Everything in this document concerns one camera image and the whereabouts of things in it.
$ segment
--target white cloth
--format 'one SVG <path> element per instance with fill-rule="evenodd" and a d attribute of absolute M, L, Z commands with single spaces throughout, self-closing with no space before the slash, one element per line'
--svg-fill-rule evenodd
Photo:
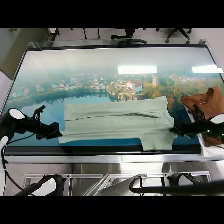
<path fill-rule="evenodd" d="M 59 143 L 74 140 L 140 138 L 144 150 L 171 150 L 174 119 L 165 96 L 139 101 L 65 105 Z"/>

